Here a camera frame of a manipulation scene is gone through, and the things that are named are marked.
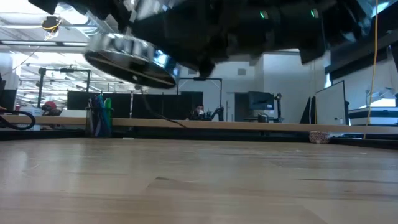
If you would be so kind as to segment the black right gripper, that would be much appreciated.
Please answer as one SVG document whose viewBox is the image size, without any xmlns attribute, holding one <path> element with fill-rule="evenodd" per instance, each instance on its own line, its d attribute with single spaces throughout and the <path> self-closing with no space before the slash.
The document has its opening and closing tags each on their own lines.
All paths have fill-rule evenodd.
<svg viewBox="0 0 398 224">
<path fill-rule="evenodd" d="M 136 1 L 132 29 L 136 37 L 208 78 L 216 63 L 245 54 L 234 29 L 247 7 L 242 0 Z"/>
</svg>

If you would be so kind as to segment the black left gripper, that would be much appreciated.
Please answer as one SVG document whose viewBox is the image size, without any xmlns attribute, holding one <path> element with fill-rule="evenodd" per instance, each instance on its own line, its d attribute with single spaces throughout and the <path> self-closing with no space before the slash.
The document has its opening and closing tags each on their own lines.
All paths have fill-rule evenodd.
<svg viewBox="0 0 398 224">
<path fill-rule="evenodd" d="M 124 32 L 131 25 L 129 20 L 131 11 L 120 0 L 29 0 L 29 2 L 49 14 L 54 14 L 56 7 L 64 3 L 73 7 L 79 13 L 86 14 L 90 11 L 102 21 L 108 16 L 112 16 L 121 32 Z"/>
</svg>

